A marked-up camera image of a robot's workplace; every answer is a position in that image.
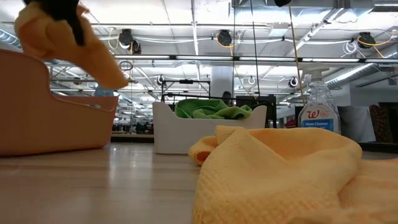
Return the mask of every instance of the metal frame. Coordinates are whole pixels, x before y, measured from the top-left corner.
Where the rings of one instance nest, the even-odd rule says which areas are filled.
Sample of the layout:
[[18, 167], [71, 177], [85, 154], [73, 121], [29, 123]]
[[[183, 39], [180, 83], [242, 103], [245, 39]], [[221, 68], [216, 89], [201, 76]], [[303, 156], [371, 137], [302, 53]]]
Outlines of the metal frame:
[[[210, 81], [199, 81], [199, 80], [179, 80], [179, 81], [173, 81], [173, 80], [162, 80], [162, 96], [164, 95], [164, 92], [167, 91], [174, 83], [179, 82], [179, 84], [187, 84], [191, 85], [194, 83], [199, 83], [199, 85], [209, 94], [210, 96], [210, 90], [211, 90], [211, 82]], [[164, 89], [164, 86], [166, 83], [171, 83], [166, 89]], [[206, 90], [206, 88], [202, 85], [202, 83], [207, 83], [209, 85], [209, 90]]]

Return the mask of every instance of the cable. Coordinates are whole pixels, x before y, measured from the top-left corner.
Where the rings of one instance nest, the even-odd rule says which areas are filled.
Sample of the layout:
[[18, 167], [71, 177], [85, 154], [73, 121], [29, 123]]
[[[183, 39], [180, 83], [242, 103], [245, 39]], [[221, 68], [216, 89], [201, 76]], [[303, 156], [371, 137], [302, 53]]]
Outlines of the cable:
[[110, 47], [111, 49], [116, 50], [117, 47], [119, 46], [119, 36], [120, 36], [120, 34], [118, 34], [118, 39], [117, 39], [117, 41], [116, 41], [116, 47], [113, 47], [113, 46], [111, 45], [111, 40], [108, 40], [108, 45], [109, 45], [109, 47]]
[[[289, 14], [290, 14], [290, 25], [292, 26], [293, 47], [294, 47], [294, 55], [295, 55], [296, 66], [297, 66], [297, 77], [298, 77], [298, 80], [301, 80], [300, 70], [299, 70], [299, 58], [297, 57], [296, 38], [295, 38], [294, 26], [293, 26], [292, 7], [290, 7], [290, 6], [289, 6]], [[301, 98], [303, 100], [303, 105], [305, 106], [305, 98], [304, 98], [304, 94], [303, 94], [303, 85], [302, 85], [302, 82], [298, 82], [298, 83], [300, 84], [300, 92], [301, 92]]]
[[360, 54], [362, 55], [363, 58], [366, 58], [365, 55], [363, 55], [362, 52], [360, 52], [358, 49], [356, 49], [356, 51], [357, 51], [358, 53], [360, 53]]
[[343, 52], [346, 55], [351, 55], [353, 53], [355, 53], [355, 51], [358, 49], [358, 45], [356, 42], [352, 42], [352, 43], [345, 43], [343, 45]]
[[388, 43], [392, 40], [393, 35], [390, 36], [390, 39], [389, 39], [389, 40], [384, 41], [384, 42], [381, 42], [380, 44], [369, 44], [369, 43], [365, 43], [365, 42], [363, 42], [363, 41], [360, 40], [361, 37], [362, 37], [362, 36], [359, 36], [359, 37], [357, 38], [357, 40], [358, 40], [359, 43], [364, 44], [364, 45], [368, 45], [368, 46], [372, 46], [372, 47], [376, 47], [376, 46], [382, 46], [382, 45], [384, 45], [384, 44], [388, 44]]
[[[115, 40], [118, 39], [118, 36], [115, 37], [102, 37], [99, 38], [100, 40]], [[194, 40], [183, 40], [183, 39], [176, 39], [176, 40], [169, 40], [169, 39], [151, 39], [151, 38], [144, 38], [144, 37], [134, 37], [136, 40], [141, 40], [144, 42], [152, 42], [152, 43], [160, 43], [160, 44], [183, 44], [183, 43], [189, 43], [189, 42], [193, 42]], [[203, 40], [211, 40], [211, 37], [209, 38], [201, 38], [198, 39], [198, 41], [203, 41]], [[257, 44], [268, 44], [268, 43], [273, 43], [273, 42], [279, 42], [279, 41], [283, 41], [283, 38], [277, 38], [277, 39], [263, 39], [263, 40], [257, 40], [256, 43]], [[286, 38], [285, 41], [288, 42], [293, 42], [292, 39], [288, 39]], [[305, 44], [308, 45], [331, 45], [331, 44], [344, 44], [344, 43], [348, 43], [351, 42], [351, 40], [339, 40], [339, 41], [316, 41], [316, 40], [310, 40], [308, 42], [306, 42]], [[235, 45], [238, 44], [254, 44], [253, 40], [239, 40], [239, 42], [237, 42]]]
[[259, 98], [260, 98], [261, 94], [260, 94], [260, 82], [259, 82], [259, 62], [257, 59], [258, 55], [257, 55], [257, 44], [256, 44], [256, 30], [254, 30], [254, 13], [253, 13], [253, 1], [252, 0], [250, 0], [250, 10], [251, 10], [251, 17], [252, 17], [252, 24], [253, 24], [254, 56], [256, 56], [257, 89], [259, 91]]
[[253, 98], [254, 98], [255, 100], [257, 100], [256, 96], [254, 96], [253, 94], [251, 94], [250, 91], [244, 87], [243, 82], [242, 82], [242, 79], [241, 79], [241, 77], [239, 76], [238, 69], [236, 69], [236, 66], [235, 66], [235, 65], [234, 65], [234, 69], [235, 69], [235, 72], [236, 72], [236, 76], [238, 77], [239, 82], [241, 82], [241, 85], [242, 85], [244, 91], [246, 91], [246, 93], [248, 93], [249, 96], [253, 96]]
[[385, 56], [379, 51], [379, 49], [377, 49], [376, 46], [373, 46], [373, 47], [374, 47], [374, 49], [376, 50], [376, 52], [377, 52], [382, 58], [387, 58], [387, 57], [385, 57]]
[[355, 21], [345, 21], [345, 22], [341, 22], [341, 21], [335, 20], [335, 22], [336, 23], [340, 23], [340, 24], [349, 24], [349, 23], [356, 23], [356, 22], [358, 22], [358, 20], [359, 19], [356, 19]]

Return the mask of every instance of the ceiling beam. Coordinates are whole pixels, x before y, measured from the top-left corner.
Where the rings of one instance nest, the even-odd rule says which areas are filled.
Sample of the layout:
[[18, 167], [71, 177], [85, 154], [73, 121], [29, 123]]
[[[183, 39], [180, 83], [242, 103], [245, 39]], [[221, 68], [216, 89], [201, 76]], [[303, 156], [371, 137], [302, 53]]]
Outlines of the ceiling beam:
[[[169, 12], [168, 12], [167, 7], [166, 7], [165, 0], [162, 0], [162, 5], [163, 5], [163, 8], [164, 8], [164, 11], [166, 12], [167, 20], [168, 20], [168, 22], [169, 22], [169, 25], [171, 25], [172, 22], [171, 22], [171, 20], [170, 20], [170, 16], [169, 16]], [[170, 27], [170, 31], [171, 31], [171, 33], [172, 33], [172, 38], [173, 38], [173, 40], [175, 40], [175, 34], [174, 34], [174, 31], [173, 31], [173, 28], [172, 28], [172, 27]], [[175, 49], [176, 49], [177, 53], [180, 54], [180, 51], [178, 50], [177, 44], [174, 44], [174, 46], [175, 46]]]
[[148, 81], [148, 83], [154, 88], [154, 89], [159, 89], [159, 87], [154, 83], [154, 81], [152, 81], [149, 76], [143, 71], [142, 68], [137, 68], [135, 67], [135, 69], [137, 70], [138, 73], [140, 73], [143, 77], [146, 78], [146, 80]]
[[195, 54], [199, 55], [198, 48], [198, 36], [197, 36], [197, 21], [195, 18], [195, 0], [191, 0], [191, 13], [192, 13], [192, 31], [193, 31], [193, 43], [195, 44]]
[[[293, 49], [290, 50], [289, 52], [287, 52], [286, 54], [284, 54], [283, 57], [289, 57], [289, 56], [291, 56], [291, 55], [294, 55], [295, 50], [296, 50], [296, 51], [299, 51], [299, 49], [300, 49], [301, 47], [303, 47], [304, 44], [305, 44], [306, 42], [308, 42], [315, 34], [317, 34], [317, 32], [319, 32], [319, 31], [328, 23], [329, 20], [332, 21], [333, 19], [336, 19], [337, 15], [338, 15], [342, 10], [344, 10], [344, 9], [332, 9], [332, 10], [322, 19], [322, 21], [321, 21], [318, 25], [316, 25], [314, 28], [310, 29], [310, 31], [308, 31], [308, 32], [296, 43], [296, 48], [295, 48], [295, 49], [294, 49], [294, 47], [293, 47]], [[262, 76], [262, 78], [266, 78], [266, 77], [268, 76], [268, 74], [270, 74], [270, 72], [271, 72], [274, 68], [276, 68], [276, 66], [271, 66], [271, 67], [269, 67], [268, 70], [267, 70], [267, 71], [264, 73], [264, 75]], [[256, 87], [256, 86], [253, 85], [253, 86], [251, 87], [250, 90], [255, 89], [255, 87]]]

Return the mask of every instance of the exposed pipe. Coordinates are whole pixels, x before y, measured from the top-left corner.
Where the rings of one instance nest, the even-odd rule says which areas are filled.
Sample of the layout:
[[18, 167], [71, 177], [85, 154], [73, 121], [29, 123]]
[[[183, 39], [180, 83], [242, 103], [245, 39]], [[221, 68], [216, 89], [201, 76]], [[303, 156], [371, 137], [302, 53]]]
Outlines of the exposed pipe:
[[11, 45], [11, 46], [17, 47], [18, 49], [22, 48], [22, 45], [16, 36], [6, 32], [2, 29], [0, 29], [0, 40]]
[[[386, 58], [395, 58], [398, 54], [397, 50], [397, 45], [393, 45], [392, 47], [382, 50], [381, 52], [386, 56]], [[382, 68], [376, 63], [360, 65], [354, 68], [344, 68], [326, 77], [325, 83], [329, 88], [337, 88], [349, 82], [380, 72], [381, 70]]]
[[379, 78], [377, 78], [377, 79], [370, 80], [370, 81], [368, 81], [368, 82], [364, 82], [364, 83], [361, 83], [361, 84], [359, 84], [359, 85], [356, 85], [356, 87], [357, 87], [357, 88], [362, 88], [362, 87], [365, 87], [365, 86], [368, 86], [368, 85], [373, 85], [373, 84], [375, 84], [375, 83], [378, 83], [378, 82], [387, 80], [387, 79], [389, 79], [389, 78], [393, 79], [393, 78], [395, 78], [395, 77], [398, 77], [398, 74], [387, 75], [387, 76], [385, 76], [385, 77], [379, 77]]

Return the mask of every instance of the yellow microfiber cloth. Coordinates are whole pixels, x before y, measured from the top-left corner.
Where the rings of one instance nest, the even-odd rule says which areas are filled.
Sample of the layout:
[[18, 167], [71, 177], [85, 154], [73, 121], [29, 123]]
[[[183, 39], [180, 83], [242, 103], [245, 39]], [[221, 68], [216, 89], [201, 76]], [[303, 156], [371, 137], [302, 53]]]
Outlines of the yellow microfiber cloth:
[[15, 21], [24, 53], [45, 60], [60, 59], [74, 63], [109, 90], [127, 86], [129, 81], [104, 43], [94, 35], [90, 23], [83, 17], [85, 12], [88, 9], [76, 7], [85, 41], [84, 46], [79, 46], [66, 20], [55, 21], [41, 9], [39, 2], [30, 3], [19, 12]]
[[218, 126], [189, 152], [202, 165], [193, 223], [398, 223], [398, 160], [362, 161], [323, 129]]

